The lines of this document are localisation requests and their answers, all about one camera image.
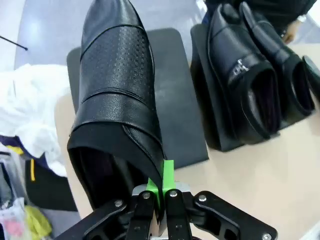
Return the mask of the person's left hand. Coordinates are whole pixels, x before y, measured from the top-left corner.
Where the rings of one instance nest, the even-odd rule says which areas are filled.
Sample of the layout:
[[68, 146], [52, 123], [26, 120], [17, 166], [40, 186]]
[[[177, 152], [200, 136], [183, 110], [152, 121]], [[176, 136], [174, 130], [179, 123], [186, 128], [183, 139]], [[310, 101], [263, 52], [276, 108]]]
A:
[[295, 21], [292, 22], [286, 29], [282, 40], [286, 43], [286, 44], [290, 44], [296, 37], [297, 32], [299, 30], [299, 27], [301, 26], [301, 22], [300, 21]]

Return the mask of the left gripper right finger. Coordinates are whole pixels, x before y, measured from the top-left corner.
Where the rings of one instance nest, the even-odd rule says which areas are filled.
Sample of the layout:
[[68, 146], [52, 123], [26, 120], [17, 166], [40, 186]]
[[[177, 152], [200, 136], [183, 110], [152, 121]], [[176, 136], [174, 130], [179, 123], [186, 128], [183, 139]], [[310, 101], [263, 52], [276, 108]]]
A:
[[192, 195], [178, 189], [173, 160], [163, 163], [162, 186], [170, 240], [193, 239], [191, 224], [218, 240], [275, 240], [278, 237], [275, 228], [210, 191]]

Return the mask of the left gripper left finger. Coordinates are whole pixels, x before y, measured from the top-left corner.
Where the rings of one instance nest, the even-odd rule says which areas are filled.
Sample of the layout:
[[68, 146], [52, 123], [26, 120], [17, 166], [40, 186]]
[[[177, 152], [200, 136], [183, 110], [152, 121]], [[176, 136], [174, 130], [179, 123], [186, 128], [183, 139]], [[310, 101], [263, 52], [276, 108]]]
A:
[[134, 188], [129, 200], [115, 198], [61, 233], [57, 240], [149, 240], [158, 210], [151, 179]]

